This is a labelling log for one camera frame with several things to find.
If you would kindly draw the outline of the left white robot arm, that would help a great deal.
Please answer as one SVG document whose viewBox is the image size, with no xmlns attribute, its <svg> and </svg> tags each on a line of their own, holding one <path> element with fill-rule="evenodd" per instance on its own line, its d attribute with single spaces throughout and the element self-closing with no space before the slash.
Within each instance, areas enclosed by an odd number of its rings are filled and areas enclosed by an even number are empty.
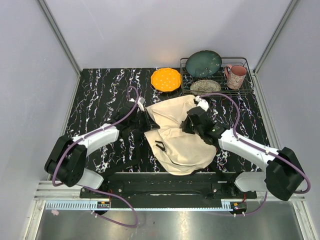
<svg viewBox="0 0 320 240">
<path fill-rule="evenodd" d="M 68 187 L 86 186 L 90 188 L 90 192 L 95 197 L 103 198 L 108 193 L 108 186 L 104 183 L 107 175 L 112 175 L 140 162 L 140 144 L 135 144 L 134 159 L 112 168 L 103 175 L 87 169 L 86 158 L 103 146 L 124 139 L 131 134 L 134 134 L 134 140 L 140 141 L 144 133 L 159 128 L 141 100 L 139 102 L 128 101 L 101 127 L 76 137 L 67 135 L 59 137 L 44 165 L 44 170 L 60 184 Z"/>
</svg>

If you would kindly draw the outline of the beige canvas backpack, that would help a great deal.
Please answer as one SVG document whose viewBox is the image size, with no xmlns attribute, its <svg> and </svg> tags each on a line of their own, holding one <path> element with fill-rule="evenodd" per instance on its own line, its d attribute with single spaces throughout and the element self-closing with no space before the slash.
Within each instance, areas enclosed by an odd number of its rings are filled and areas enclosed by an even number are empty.
<svg viewBox="0 0 320 240">
<path fill-rule="evenodd" d="M 195 96 L 185 95 L 164 100 L 146 108 L 159 129 L 144 133 L 153 155 L 164 169 L 175 176 L 186 176 L 206 168 L 217 150 L 197 134 L 185 133 L 181 123 L 194 108 Z"/>
</svg>

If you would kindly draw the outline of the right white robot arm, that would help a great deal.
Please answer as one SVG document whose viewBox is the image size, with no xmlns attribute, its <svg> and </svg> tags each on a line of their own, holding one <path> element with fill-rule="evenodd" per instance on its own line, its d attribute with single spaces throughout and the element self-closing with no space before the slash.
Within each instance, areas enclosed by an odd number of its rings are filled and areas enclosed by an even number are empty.
<svg viewBox="0 0 320 240">
<path fill-rule="evenodd" d="M 239 198 L 248 191 L 263 191 L 287 201 L 307 180 L 297 156 L 290 148 L 278 150 L 243 137 L 233 128 L 214 123 L 200 106 L 187 111 L 181 127 L 183 132 L 197 134 L 206 144 L 234 153 L 262 170 L 240 173 L 229 183 L 227 192 L 232 198 Z"/>
</svg>

